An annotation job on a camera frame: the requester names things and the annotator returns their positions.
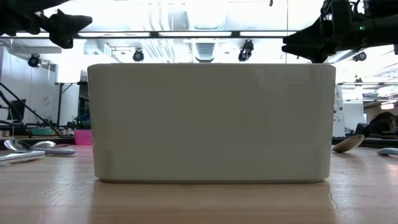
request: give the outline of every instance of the table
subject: table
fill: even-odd
[[[91,147],[0,167],[0,223],[398,223],[398,157],[332,154],[316,184],[110,184]]]

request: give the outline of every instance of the utensil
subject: utensil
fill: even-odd
[[[397,148],[384,148],[384,149],[378,150],[377,153],[380,156],[388,156],[388,155],[398,156],[398,149]]]
[[[32,147],[19,140],[6,140],[4,145],[7,149],[14,151],[15,153],[25,153],[33,150],[44,151],[46,154],[53,155],[73,155],[76,153],[73,149],[64,148],[67,145],[61,145],[61,147],[57,147],[56,143],[52,141],[38,142]]]
[[[43,159],[44,152],[28,151],[24,153],[5,153],[8,151],[0,151],[0,165],[14,164],[19,162],[27,162],[35,159]]]
[[[348,152],[348,151],[358,147],[363,142],[364,139],[365,139],[365,136],[362,134],[353,136],[349,139],[346,139],[346,140],[340,142],[335,147],[333,147],[331,150],[335,151],[337,153]]]

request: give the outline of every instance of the pink container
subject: pink container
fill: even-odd
[[[91,130],[75,130],[75,142],[79,146],[92,146]]]

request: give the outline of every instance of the rectangular white dish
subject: rectangular white dish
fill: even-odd
[[[118,182],[316,182],[329,176],[335,68],[88,68],[95,175]]]

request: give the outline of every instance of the spotlight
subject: spotlight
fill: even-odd
[[[40,68],[42,66],[40,55],[32,54],[30,59],[27,61],[27,64],[32,68]]]
[[[141,62],[144,60],[144,54],[142,53],[142,49],[136,49],[136,52],[132,56],[132,59],[135,62]]]
[[[355,79],[355,83],[363,83],[362,78]]]
[[[249,60],[249,58],[251,57],[251,52],[253,50],[254,50],[253,42],[251,40],[245,40],[241,49],[241,53],[239,53],[238,60],[240,62],[245,62]]]
[[[367,57],[368,57],[368,56],[366,55],[365,52],[361,52],[361,53],[355,55],[355,56],[353,57],[353,60],[354,60],[354,62],[358,62],[358,61],[359,61],[359,62],[363,62],[363,61],[366,60]]]

